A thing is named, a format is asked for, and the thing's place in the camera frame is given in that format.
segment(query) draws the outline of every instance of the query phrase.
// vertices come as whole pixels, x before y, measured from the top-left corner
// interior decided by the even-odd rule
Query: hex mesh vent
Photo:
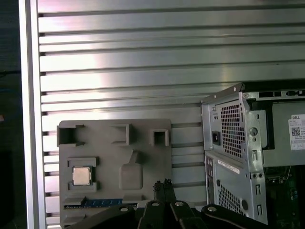
[[[234,196],[222,185],[221,188],[218,190],[218,197],[220,206],[245,216],[245,214],[241,210],[240,199]]]
[[[241,143],[245,142],[244,128],[240,125],[239,104],[225,106],[221,110],[221,125],[224,151],[242,158]]]

